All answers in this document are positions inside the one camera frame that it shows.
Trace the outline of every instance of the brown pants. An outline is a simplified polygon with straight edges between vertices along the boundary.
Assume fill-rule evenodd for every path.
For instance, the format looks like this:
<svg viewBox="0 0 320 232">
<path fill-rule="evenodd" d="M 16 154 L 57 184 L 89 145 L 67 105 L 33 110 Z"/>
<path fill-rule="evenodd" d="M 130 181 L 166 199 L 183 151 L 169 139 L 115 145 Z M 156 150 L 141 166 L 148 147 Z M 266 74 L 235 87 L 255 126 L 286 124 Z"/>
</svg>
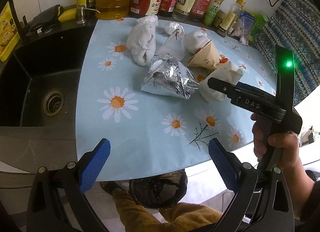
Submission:
<svg viewBox="0 0 320 232">
<path fill-rule="evenodd" d="M 159 212 L 168 223 L 161 223 L 144 207 L 137 205 L 126 191 L 115 189 L 113 200 L 126 232 L 187 232 L 216 223 L 220 211 L 191 203 L 178 203 Z"/>
</svg>

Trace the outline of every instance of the yellow liquid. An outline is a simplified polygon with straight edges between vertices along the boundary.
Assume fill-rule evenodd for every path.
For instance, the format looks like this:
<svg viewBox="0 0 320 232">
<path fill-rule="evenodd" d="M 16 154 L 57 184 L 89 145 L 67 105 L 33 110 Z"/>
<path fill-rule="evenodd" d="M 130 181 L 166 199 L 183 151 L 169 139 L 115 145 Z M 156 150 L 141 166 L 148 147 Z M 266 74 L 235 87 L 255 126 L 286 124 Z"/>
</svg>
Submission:
<svg viewBox="0 0 320 232">
<path fill-rule="evenodd" d="M 96 17 L 101 20 L 120 19 L 128 14 L 130 0 L 96 0 Z"/>
</svg>

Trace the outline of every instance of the gold bottle cap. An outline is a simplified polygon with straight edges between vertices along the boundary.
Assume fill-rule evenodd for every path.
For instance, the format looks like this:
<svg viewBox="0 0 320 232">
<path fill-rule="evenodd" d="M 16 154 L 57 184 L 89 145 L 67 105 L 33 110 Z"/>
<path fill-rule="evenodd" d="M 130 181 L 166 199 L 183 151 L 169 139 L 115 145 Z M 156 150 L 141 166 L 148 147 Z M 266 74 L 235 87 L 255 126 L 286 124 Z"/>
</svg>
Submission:
<svg viewBox="0 0 320 232">
<path fill-rule="evenodd" d="M 236 3 L 238 3 L 241 6 L 245 5 L 245 1 L 243 1 L 243 0 L 236 0 Z"/>
</svg>

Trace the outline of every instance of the barcode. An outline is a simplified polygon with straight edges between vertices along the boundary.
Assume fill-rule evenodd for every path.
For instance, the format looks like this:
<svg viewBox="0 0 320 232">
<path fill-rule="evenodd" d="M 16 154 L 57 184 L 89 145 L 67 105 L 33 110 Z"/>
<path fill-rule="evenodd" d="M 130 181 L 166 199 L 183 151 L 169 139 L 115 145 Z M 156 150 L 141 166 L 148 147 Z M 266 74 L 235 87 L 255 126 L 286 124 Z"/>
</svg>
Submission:
<svg viewBox="0 0 320 232">
<path fill-rule="evenodd" d="M 137 13 L 137 14 L 140 12 L 139 9 L 134 9 L 133 7 L 131 8 L 131 11 L 134 12 L 134 13 Z"/>
</svg>

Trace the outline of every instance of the yellow package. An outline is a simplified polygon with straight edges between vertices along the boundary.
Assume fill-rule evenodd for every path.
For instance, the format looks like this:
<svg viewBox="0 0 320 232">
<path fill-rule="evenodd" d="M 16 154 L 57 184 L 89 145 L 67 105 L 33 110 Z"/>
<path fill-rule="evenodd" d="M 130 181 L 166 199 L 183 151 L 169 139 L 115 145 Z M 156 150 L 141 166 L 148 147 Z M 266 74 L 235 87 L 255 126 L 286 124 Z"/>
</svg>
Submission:
<svg viewBox="0 0 320 232">
<path fill-rule="evenodd" d="M 20 39 L 7 3 L 0 13 L 0 60 L 5 61 Z"/>
</svg>

